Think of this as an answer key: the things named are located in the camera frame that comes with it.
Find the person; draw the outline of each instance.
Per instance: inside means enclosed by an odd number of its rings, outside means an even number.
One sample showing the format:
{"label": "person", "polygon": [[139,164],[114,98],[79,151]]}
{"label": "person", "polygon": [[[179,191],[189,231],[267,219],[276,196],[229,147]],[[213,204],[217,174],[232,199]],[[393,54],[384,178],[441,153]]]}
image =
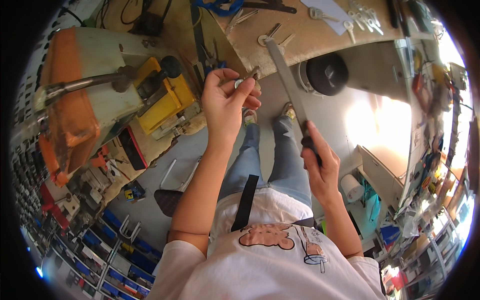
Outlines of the person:
{"label": "person", "polygon": [[[219,69],[205,80],[208,145],[173,215],[147,300],[385,299],[378,263],[363,257],[338,191],[338,156],[311,121],[322,166],[310,149],[300,156],[287,104],[273,125],[275,163],[264,182],[255,113],[261,93],[252,78],[235,90],[238,76]],[[243,116],[245,139],[224,178]],[[308,222],[311,192],[324,208],[327,236]]]}

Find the shoe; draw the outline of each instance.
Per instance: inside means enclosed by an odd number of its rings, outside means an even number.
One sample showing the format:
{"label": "shoe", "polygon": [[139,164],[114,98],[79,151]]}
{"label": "shoe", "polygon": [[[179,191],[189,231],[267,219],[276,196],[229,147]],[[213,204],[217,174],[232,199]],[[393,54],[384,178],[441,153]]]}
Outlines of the shoe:
{"label": "shoe", "polygon": [[244,126],[247,127],[250,124],[257,124],[257,112],[249,108],[243,111]]}
{"label": "shoe", "polygon": [[281,115],[288,116],[290,119],[292,119],[292,122],[295,122],[295,120],[297,119],[297,114],[295,113],[291,102],[287,102],[285,106],[283,106]]}

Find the white t-shirt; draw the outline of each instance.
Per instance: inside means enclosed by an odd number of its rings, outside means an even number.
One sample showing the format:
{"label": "white t-shirt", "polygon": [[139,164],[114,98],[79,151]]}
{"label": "white t-shirt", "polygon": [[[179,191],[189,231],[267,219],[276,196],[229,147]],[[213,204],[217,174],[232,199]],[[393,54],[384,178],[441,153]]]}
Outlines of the white t-shirt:
{"label": "white t-shirt", "polygon": [[347,260],[321,232],[290,224],[312,210],[285,194],[257,190],[249,225],[229,232],[240,197],[217,204],[208,259],[185,241],[165,246],[148,300],[385,299],[378,263]]}

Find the jeans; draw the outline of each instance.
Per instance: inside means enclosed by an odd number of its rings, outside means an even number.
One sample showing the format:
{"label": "jeans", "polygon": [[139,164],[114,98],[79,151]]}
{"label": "jeans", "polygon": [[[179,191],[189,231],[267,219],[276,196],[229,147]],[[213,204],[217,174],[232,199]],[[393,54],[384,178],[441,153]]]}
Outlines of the jeans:
{"label": "jeans", "polygon": [[264,182],[260,171],[258,153],[260,127],[257,124],[249,124],[239,155],[223,179],[219,200],[243,191],[248,176],[252,174],[259,176],[257,189],[270,187],[312,207],[307,171],[303,169],[303,160],[293,136],[291,118],[280,116],[273,125],[273,133],[275,161],[268,181]]}

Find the floor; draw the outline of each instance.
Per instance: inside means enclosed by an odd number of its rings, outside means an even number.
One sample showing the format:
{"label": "floor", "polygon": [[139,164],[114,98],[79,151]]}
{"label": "floor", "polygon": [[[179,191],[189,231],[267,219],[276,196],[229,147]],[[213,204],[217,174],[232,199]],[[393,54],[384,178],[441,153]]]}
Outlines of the floor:
{"label": "floor", "polygon": [[[258,110],[261,128],[260,160],[262,176],[268,178],[273,167],[272,152],[275,146],[270,124],[281,113],[283,105],[288,102],[288,97],[283,88],[279,88],[281,82],[276,73],[261,79],[259,83],[262,87],[262,95],[259,97],[262,106]],[[374,107],[375,95],[345,88],[336,96],[322,98],[301,92],[301,97],[307,116],[315,122],[324,138],[340,157],[339,179],[341,179],[361,164],[360,154],[355,149],[357,135],[361,132],[358,128],[361,128],[359,121],[362,118],[362,110],[358,110],[358,107]],[[299,126],[295,126],[294,132],[300,149],[302,136]],[[245,131],[241,129],[228,166],[235,160],[244,135]],[[192,136],[181,136],[178,144],[157,161],[155,168],[149,168],[138,177],[138,182],[146,190],[144,200],[131,204],[126,202],[124,196],[120,194],[108,207],[119,219],[130,214],[132,226],[141,221],[142,230],[139,236],[157,249],[162,249],[165,245],[171,218],[162,214],[153,198],[153,193],[158,189],[163,175],[175,158],[177,162],[167,177],[164,188],[179,187],[187,179],[195,161],[205,151],[207,139],[206,128]],[[318,202],[313,200],[312,203],[314,215],[322,216],[323,209]]]}

